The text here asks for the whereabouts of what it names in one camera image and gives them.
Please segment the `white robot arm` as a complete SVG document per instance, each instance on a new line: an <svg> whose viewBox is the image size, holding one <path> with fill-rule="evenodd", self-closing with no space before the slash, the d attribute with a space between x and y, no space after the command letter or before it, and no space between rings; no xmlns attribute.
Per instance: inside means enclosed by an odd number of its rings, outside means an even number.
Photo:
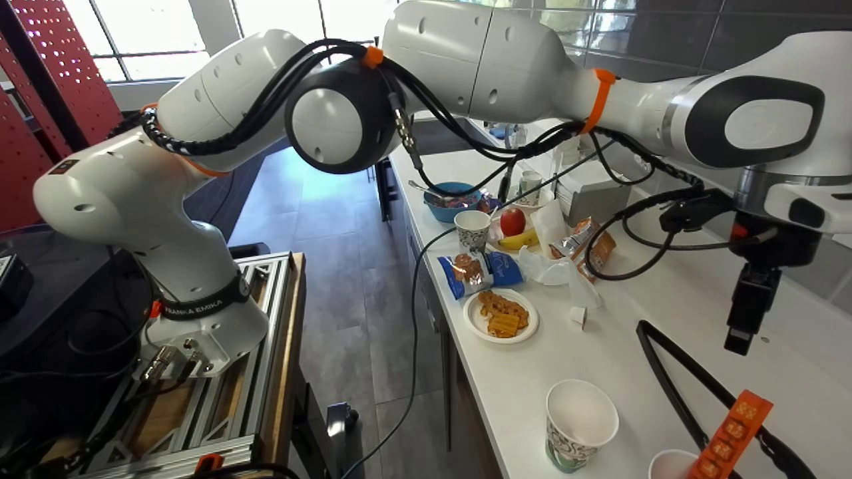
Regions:
<svg viewBox="0 0 852 479"><path fill-rule="evenodd" d="M524 15L405 0L377 48L286 28L226 46L136 128L57 161L32 197L57 231L134 253L164 300L150 344L217 376L267 334L267 316L224 233L185 199L270 145L353 173L397 149L418 109L446 123L554 117L558 139L603 129L647 160L735 168L737 253L791 265L851 229L851 48L851 31L800 31L717 75L640 83L578 66Z"/></svg>

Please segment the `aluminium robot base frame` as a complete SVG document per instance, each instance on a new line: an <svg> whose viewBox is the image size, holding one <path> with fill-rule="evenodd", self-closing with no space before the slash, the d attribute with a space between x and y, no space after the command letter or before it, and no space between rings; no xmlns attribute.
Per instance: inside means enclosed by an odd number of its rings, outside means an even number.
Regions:
<svg viewBox="0 0 852 479"><path fill-rule="evenodd" d="M270 253L237 261L267 314L267 337L224 373L141 392L125 380L69 479L273 477L309 450L313 394L302 373L307 258Z"/></svg>

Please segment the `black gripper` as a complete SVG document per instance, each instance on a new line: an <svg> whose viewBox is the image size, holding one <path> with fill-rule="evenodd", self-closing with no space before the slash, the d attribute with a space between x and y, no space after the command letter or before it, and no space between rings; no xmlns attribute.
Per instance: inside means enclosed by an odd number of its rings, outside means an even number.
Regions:
<svg viewBox="0 0 852 479"><path fill-rule="evenodd" d="M791 227L776 219L737 213L731 229L731 250L748 262L744 265L728 316L724 348L745 357L765 314L776 304L780 285L779 265L807 265L821 244L812 229Z"/></svg>

